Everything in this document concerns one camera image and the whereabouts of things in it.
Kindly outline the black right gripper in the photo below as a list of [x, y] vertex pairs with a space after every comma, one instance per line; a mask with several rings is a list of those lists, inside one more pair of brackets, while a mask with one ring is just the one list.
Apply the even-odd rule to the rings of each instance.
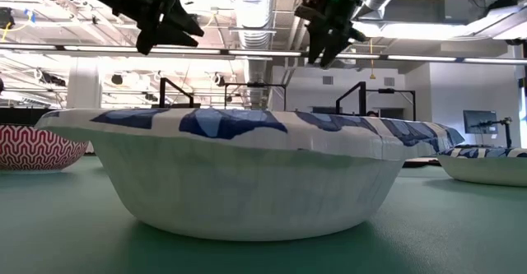
[[302, 0], [294, 14], [310, 23], [320, 24], [319, 30], [335, 30], [343, 35], [330, 35], [324, 31], [310, 30], [308, 63], [315, 64], [319, 58], [321, 68], [328, 68], [336, 56], [348, 45], [349, 39], [359, 42], [367, 37], [353, 27], [353, 13], [362, 5], [361, 0]]

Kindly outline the blue white paper bowl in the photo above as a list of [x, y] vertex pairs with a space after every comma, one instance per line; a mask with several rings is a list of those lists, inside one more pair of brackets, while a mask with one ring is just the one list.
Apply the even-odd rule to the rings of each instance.
[[527, 187], [527, 148], [462, 145], [436, 158], [452, 179]]
[[439, 123], [238, 109], [62, 109], [38, 128], [89, 142], [126, 209], [178, 235], [280, 241], [371, 218], [406, 160], [459, 145]]

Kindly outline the red white patterned bowl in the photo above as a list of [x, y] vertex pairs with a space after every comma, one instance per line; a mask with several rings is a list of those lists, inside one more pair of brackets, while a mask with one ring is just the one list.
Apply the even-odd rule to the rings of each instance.
[[74, 142], [31, 126], [0, 125], [0, 172], [60, 171], [84, 154], [88, 142]]

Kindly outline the long ceiling light strip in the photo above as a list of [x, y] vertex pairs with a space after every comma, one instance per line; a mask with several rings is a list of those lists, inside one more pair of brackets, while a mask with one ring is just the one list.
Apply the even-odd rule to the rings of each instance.
[[[103, 46], [103, 45], [55, 45], [55, 44], [15, 44], [0, 43], [0, 50], [27, 53], [56, 53], [64, 55], [93, 54], [95, 56], [130, 56], [139, 57], [141, 54], [133, 46]], [[195, 49], [195, 48], [153, 48], [149, 53], [152, 57], [249, 57], [249, 58], [306, 58], [305, 51], [281, 50], [249, 50], [249, 49]], [[374, 60], [395, 62], [428, 62], [428, 63], [462, 63], [485, 65], [527, 66], [525, 58], [480, 58], [480, 57], [451, 57], [425, 56], [404, 54], [377, 53], [340, 53], [339, 60]]]

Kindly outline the white room column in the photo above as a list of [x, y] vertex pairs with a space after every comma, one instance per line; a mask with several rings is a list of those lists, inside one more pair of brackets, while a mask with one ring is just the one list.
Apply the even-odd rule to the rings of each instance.
[[99, 109], [102, 82], [97, 58], [74, 58], [68, 74], [68, 109]]

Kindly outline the dark computer monitor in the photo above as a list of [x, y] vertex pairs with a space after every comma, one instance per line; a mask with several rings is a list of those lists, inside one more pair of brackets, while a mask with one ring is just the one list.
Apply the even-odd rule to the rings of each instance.
[[464, 110], [464, 131], [468, 134], [498, 134], [495, 111]]

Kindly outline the black low partition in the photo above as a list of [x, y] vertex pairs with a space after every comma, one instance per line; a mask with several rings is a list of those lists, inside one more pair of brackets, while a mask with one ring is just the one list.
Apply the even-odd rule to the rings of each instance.
[[52, 110], [40, 108], [0, 108], [0, 125], [34, 126], [48, 112], [52, 112]]

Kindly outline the green table mat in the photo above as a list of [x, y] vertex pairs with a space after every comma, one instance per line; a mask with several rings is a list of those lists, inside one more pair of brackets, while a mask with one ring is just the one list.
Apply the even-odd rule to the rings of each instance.
[[0, 175], [0, 274], [527, 274], [527, 188], [404, 169], [350, 230], [222, 242], [137, 221], [85, 157], [58, 174]]

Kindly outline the black metal station frame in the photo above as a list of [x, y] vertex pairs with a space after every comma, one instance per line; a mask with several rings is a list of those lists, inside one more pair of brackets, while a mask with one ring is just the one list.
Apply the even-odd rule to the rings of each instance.
[[225, 85], [223, 86], [223, 107], [224, 109], [226, 109], [227, 107], [227, 104], [230, 102], [228, 99], [230, 98], [231, 96], [231, 93], [228, 93], [227, 90], [228, 90], [228, 87], [229, 86], [235, 86], [236, 90], [240, 89], [241, 87], [245, 87], [245, 88], [249, 88], [249, 89], [262, 89], [262, 88], [265, 88], [265, 89], [268, 89], [268, 88], [276, 88], [276, 87], [279, 87], [282, 89], [282, 104], [283, 104], [283, 110], [286, 111], [287, 110], [287, 85], [285, 84], [268, 84], [268, 83], [265, 83], [265, 82], [246, 82], [246, 83], [240, 83], [240, 82], [226, 82]]
[[[396, 90], [392, 88], [383, 88], [383, 89], [366, 89], [366, 92], [375, 92], [378, 94], [395, 94], [399, 93], [407, 102], [413, 107], [413, 121], [417, 120], [417, 94], [416, 91], [412, 90]], [[410, 100], [407, 97], [407, 94], [412, 96]]]

